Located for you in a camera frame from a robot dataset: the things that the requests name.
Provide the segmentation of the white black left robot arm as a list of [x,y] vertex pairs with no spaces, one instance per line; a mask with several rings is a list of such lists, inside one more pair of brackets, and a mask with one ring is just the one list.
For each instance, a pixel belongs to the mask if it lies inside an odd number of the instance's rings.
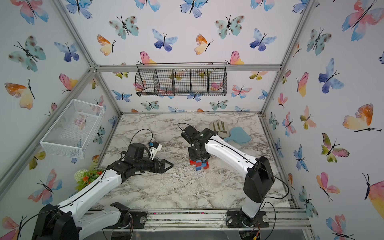
[[121,157],[108,165],[106,170],[78,193],[53,206],[48,204],[37,215],[33,240],[83,240],[110,226],[118,229],[134,229],[134,217],[129,207],[115,202],[100,213],[86,216],[86,212],[111,190],[130,177],[146,172],[164,174],[174,165],[158,159],[155,154],[160,144],[146,147],[130,144]]

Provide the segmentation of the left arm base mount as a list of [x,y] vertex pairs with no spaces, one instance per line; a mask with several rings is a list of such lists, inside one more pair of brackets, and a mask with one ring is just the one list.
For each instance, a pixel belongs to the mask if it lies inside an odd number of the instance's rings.
[[145,228],[147,221],[148,213],[147,212],[138,212],[138,211],[123,211],[121,212],[118,222],[112,226],[110,229],[131,229],[131,230],[140,230]]

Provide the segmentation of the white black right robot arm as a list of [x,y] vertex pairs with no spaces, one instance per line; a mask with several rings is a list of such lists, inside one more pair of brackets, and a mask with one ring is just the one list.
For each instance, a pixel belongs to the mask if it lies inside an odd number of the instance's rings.
[[210,129],[199,132],[187,125],[182,129],[181,136],[190,144],[188,147],[190,162],[196,167],[206,167],[210,157],[215,156],[242,175],[246,200],[241,213],[245,219],[254,220],[275,182],[270,161],[264,156],[257,158],[236,149]]

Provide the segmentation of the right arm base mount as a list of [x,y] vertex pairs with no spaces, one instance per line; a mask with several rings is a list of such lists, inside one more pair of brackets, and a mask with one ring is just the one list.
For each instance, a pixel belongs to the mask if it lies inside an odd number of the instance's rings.
[[242,210],[227,211],[226,226],[228,228],[267,228],[269,219],[264,211],[258,211],[253,218],[247,216]]

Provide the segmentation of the blue 2x4 lego brick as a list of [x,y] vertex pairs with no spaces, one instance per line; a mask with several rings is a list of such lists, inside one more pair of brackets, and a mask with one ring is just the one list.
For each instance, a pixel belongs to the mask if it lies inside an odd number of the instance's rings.
[[200,171],[200,170],[204,170],[204,166],[206,165],[206,163],[196,163],[196,171]]

